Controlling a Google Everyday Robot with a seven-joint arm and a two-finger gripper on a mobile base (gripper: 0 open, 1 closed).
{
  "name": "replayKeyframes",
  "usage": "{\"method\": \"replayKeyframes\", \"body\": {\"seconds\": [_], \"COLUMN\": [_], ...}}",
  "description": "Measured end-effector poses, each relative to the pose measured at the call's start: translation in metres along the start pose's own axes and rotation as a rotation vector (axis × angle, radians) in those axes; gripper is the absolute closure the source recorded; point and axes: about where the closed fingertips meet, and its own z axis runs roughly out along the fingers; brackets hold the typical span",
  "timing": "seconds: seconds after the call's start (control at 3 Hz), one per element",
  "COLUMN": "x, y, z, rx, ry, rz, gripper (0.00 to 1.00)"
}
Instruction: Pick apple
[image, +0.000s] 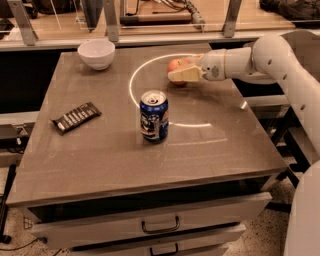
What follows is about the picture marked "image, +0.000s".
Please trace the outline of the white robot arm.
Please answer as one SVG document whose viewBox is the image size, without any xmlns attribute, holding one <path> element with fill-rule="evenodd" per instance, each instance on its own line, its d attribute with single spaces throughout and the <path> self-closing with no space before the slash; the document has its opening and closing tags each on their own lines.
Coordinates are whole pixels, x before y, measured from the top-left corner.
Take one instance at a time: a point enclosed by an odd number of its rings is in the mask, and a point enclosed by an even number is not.
<svg viewBox="0 0 320 256">
<path fill-rule="evenodd" d="M 237 78 L 278 83 L 320 154 L 320 84 L 282 36 L 266 35 L 249 47 L 211 50 L 186 60 L 186 65 L 168 73 L 170 81 Z M 283 256 L 320 256 L 320 161 L 311 164 L 296 187 Z"/>
</svg>

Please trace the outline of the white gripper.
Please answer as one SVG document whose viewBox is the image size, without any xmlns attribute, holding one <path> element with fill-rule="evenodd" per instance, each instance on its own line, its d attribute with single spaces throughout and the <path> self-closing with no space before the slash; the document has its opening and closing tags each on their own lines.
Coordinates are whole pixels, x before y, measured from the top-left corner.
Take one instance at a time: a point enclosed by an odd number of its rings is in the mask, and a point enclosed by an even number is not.
<svg viewBox="0 0 320 256">
<path fill-rule="evenodd" d="M 179 67 L 168 73 L 168 79 L 172 82 L 197 82 L 202 77 L 208 81 L 222 81 L 225 75 L 226 50 L 211 50 L 208 53 L 187 56 L 189 63 L 199 64 Z"/>
</svg>

